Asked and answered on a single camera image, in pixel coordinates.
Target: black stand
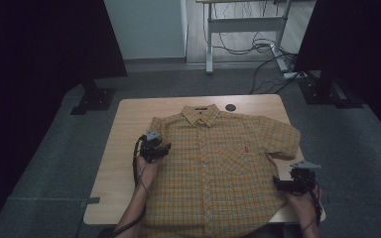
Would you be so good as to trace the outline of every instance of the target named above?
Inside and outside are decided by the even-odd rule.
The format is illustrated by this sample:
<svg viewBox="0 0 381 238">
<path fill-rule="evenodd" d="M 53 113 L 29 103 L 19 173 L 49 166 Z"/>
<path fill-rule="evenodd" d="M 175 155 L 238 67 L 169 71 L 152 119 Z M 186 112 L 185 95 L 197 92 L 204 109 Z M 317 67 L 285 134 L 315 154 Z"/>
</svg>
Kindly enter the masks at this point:
<svg viewBox="0 0 381 238">
<path fill-rule="evenodd" d="M 329 105 L 337 108 L 362 108 L 362 100 L 342 90 L 335 77 L 324 70 L 317 82 L 299 82 L 299 87 L 308 104 Z"/>
<path fill-rule="evenodd" d="M 98 88 L 93 79 L 84 81 L 85 93 L 79 105 L 74 107 L 70 115 L 84 115 L 86 111 L 107 111 L 116 91 L 114 88 Z"/>
</svg>

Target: human arm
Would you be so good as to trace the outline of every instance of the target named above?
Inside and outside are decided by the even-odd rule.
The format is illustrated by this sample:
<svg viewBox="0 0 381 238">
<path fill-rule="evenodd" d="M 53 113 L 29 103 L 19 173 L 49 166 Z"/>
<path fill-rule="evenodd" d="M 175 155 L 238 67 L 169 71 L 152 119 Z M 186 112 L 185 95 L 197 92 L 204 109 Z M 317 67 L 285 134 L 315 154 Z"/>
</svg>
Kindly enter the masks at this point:
<svg viewBox="0 0 381 238">
<path fill-rule="evenodd" d="M 314 189 L 314 194 L 320 200 L 321 189 L 318 187 Z M 286 192 L 285 195 L 299 218 L 303 238 L 318 238 L 317 213 L 311 195 L 308 192 L 302 195 L 293 195 L 290 192 Z"/>
<path fill-rule="evenodd" d="M 141 173 L 141 176 L 138 178 L 138 184 L 135 187 L 134 194 L 132 195 L 131 201 L 123 213 L 122 217 L 119 220 L 115 230 L 120 229 L 121 227 L 133 222 L 137 219 L 145 206 L 145 202 L 149 197 L 149 191 L 153 184 L 154 179 L 157 176 L 157 170 L 163 159 L 158 159 L 152 164 L 145 162 L 144 158 L 141 156 L 136 158 L 137 160 L 137 175 Z M 128 230 L 116 236 L 116 238 L 122 237 L 138 237 L 139 228 L 141 221 L 136 225 L 132 226 Z"/>
</svg>

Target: gray carpet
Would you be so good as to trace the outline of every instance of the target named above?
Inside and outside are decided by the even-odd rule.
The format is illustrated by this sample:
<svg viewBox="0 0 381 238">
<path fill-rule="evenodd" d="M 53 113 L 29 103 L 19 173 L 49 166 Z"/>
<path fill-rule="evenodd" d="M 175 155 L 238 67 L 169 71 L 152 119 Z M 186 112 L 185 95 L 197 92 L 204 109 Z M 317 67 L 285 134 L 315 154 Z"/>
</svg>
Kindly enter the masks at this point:
<svg viewBox="0 0 381 238">
<path fill-rule="evenodd" d="M 250 91 L 253 68 L 130 72 L 97 80 L 117 89 L 108 111 L 69 115 L 81 86 L 68 92 L 52 127 L 0 214 L 0 237 L 95 238 L 106 226 L 82 222 L 118 103 L 126 98 L 237 95 Z M 258 76 L 280 76 L 267 67 Z M 307 105 L 296 82 L 280 90 L 292 124 L 301 130 L 305 159 L 322 165 L 322 237 L 381 237 L 381 123 L 365 105 Z"/>
</svg>

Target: wooden table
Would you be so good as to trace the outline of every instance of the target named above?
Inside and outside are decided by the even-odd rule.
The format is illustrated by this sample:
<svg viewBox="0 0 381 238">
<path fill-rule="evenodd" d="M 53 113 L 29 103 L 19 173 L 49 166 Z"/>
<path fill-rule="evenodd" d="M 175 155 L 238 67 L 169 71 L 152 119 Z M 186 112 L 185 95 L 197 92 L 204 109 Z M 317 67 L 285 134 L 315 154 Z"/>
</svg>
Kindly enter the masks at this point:
<svg viewBox="0 0 381 238">
<path fill-rule="evenodd" d="M 153 117 L 167 117 L 181 112 L 187 106 L 215 104 L 225 111 L 225 105 L 234 104 L 233 113 L 263 115 L 289 123 L 283 102 L 278 95 L 234 95 L 206 97 L 175 97 L 126 99 L 119 104 L 90 197 L 99 197 L 98 203 L 89 204 L 84 214 L 86 224 L 117 224 L 134 190 L 132 156 L 136 141 L 150 128 Z M 299 149 L 293 161 L 274 160 L 280 179 L 290 178 L 290 164 L 303 159 Z M 282 207 L 270 220 L 297 222 L 289 205 Z"/>
</svg>

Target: yellow plaid shirt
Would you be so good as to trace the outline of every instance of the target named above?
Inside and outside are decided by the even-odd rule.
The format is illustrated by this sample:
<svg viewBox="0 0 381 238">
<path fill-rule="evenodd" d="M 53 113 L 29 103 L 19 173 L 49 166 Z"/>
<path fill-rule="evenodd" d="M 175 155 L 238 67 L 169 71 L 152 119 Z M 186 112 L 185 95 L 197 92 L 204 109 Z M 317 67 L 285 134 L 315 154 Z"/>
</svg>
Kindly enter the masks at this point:
<svg viewBox="0 0 381 238">
<path fill-rule="evenodd" d="M 294 127 L 210 105 L 154 118 L 151 130 L 172 148 L 147 201 L 142 237 L 241 237 L 285 202 L 269 154 L 296 155 Z"/>
</svg>

